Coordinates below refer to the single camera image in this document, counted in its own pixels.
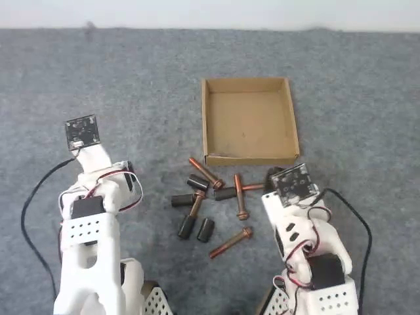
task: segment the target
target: mounting hole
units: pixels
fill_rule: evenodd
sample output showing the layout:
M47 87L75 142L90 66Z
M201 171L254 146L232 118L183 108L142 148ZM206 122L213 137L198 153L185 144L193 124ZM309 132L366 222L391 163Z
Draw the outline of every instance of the mounting hole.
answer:
M294 242L296 239L297 239L297 237L299 236L299 233L293 233L291 236L290 236L290 238L289 238L289 241L291 241L291 242Z
M291 229L295 227L295 225L296 225L295 223L290 223L286 228L286 232L290 232Z

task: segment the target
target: bolt head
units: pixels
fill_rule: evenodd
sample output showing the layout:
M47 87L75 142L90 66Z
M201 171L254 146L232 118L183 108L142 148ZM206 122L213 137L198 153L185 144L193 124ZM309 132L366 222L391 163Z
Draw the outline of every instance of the bolt head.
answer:
M213 189L214 190L218 190L221 189L224 186L223 180L218 179L215 181L215 183L213 184Z
M246 238L251 238L254 232L252 231L252 228L250 226L246 226L242 229L242 233L245 235Z
M205 199L205 192L203 190L196 190L196 192L194 192L194 195L196 198Z
M247 212L239 212L237 215L238 219L240 219L241 221L246 220L249 218L249 213Z

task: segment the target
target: gray carpet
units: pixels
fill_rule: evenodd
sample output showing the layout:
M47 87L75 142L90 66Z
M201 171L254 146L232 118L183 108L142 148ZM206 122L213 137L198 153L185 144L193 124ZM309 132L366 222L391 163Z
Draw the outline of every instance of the gray carpet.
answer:
M157 280L178 314L253 314L283 263L259 200L247 194L255 237L214 261L208 252L240 230L236 200L207 200L216 221L208 244L177 239L187 209L188 157L201 158L203 77L286 76L302 156L321 188L341 191L370 223L365 315L417 314L420 261L420 35L327 30L1 30L0 313L50 314L51 285L20 233L36 182L69 158L63 121L95 113L114 161L130 159L144 203L119 216L121 252ZM260 181L266 167L218 167L232 184ZM58 194L77 163L52 176L28 211L28 231L59 277ZM333 225L358 282L366 232L333 197Z

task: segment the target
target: white wall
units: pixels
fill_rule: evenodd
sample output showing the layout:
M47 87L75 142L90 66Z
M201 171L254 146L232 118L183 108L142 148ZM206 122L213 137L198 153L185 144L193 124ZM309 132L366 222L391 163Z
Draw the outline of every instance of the white wall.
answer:
M0 28L420 32L418 0L0 0Z

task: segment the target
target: black cable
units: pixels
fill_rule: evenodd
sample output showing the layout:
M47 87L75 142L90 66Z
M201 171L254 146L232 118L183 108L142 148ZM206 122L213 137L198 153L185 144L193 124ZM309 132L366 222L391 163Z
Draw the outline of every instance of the black cable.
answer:
M350 211L352 211L352 213L357 217L357 219L359 219L359 221L364 225L367 232L367 236L368 236L367 248L366 248L365 257L363 259L362 274L360 275L360 290L359 290L359 312L358 313L359 315L362 315L363 314L363 298L364 298L364 291L365 291L366 268L368 267L368 261L369 261L371 247L372 247L372 232L370 230L369 225L363 219L363 217L359 214L359 212L357 212L355 208L353 208L353 206L344 197L342 197L342 195L340 195L340 193L338 193L336 190L332 188L324 188L324 190L322 190L322 192L318 195L318 197L316 197L315 200L309 206L313 206L316 203L318 203L325 196L327 192L331 192L332 194L335 195L335 197L339 198L350 209Z
M58 259L60 260L60 264L63 263L63 258L61 256L61 231L62 229L63 229L63 226L60 225L60 228L58 229L58 234L57 234Z
M33 253L35 253L36 257L38 258L38 260L43 265L45 271L50 276L51 284L52 284L53 299L55 299L56 296L57 296L57 289L56 289L56 286L55 286L54 275L53 275L53 272L51 271L51 268L50 268L49 264L46 262L46 260L42 256L42 254L38 251L36 246L33 244L33 242L31 241L31 238L28 235L28 232L26 231L26 227L25 227L26 211L28 210L29 204L31 203L34 195L37 193L38 189L46 181L46 179L49 178L55 171L61 169L62 167L69 164L70 162L74 161L76 159L76 157L79 155L79 152L80 152L80 150L78 151L78 153L76 153L76 155L73 158L68 159L64 162L61 162L57 166L53 167L47 174L44 175L44 177L38 182L38 184L35 186L35 188L31 192L31 194L29 195L29 197L25 201L24 206L22 208L22 214L20 216L20 229L22 230L22 235L23 235L26 243L29 245L29 247L31 248Z
M296 311L297 311L297 290L299 290L301 287L297 287L296 291L295 291L295 309L293 311L293 315L296 315Z

